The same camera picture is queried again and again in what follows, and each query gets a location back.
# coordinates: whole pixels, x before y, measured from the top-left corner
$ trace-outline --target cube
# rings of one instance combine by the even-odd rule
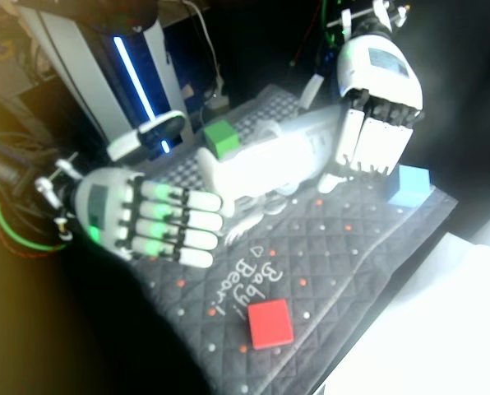
[[[293,325],[287,300],[250,304],[247,309],[254,350],[293,342]]]
[[[397,165],[386,181],[386,198],[390,204],[418,207],[431,193],[429,171],[419,167]]]
[[[205,128],[205,140],[209,150],[218,159],[239,148],[238,133],[225,120],[207,126]]]

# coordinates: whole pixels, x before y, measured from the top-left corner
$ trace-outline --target white robotic hand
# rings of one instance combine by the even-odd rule
[[[209,267],[212,233],[223,226],[216,212],[222,200],[145,179],[118,168],[92,171],[79,181],[73,198],[76,218],[99,245],[130,260],[135,254],[161,257],[193,267]]]

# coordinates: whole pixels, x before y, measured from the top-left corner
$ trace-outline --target green cube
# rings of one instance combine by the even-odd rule
[[[239,138],[236,129],[227,121],[219,121],[205,128],[206,145],[216,158],[239,148]]]

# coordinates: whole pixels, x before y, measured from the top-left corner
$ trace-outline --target red cube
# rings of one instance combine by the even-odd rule
[[[272,300],[248,306],[252,345],[255,350],[282,346],[294,340],[287,300]]]

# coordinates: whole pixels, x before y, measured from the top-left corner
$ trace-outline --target gray panel on robotic hand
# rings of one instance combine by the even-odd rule
[[[255,120],[283,120],[296,103],[271,87],[230,122],[247,140]],[[192,160],[159,181],[199,188]],[[215,393],[309,393],[395,269],[455,206],[434,188],[421,207],[395,207],[384,201],[383,188],[384,179],[360,176],[328,195],[299,192],[230,248],[220,243],[207,270],[134,263]],[[254,351],[247,305],[274,299],[288,301],[294,342]]]

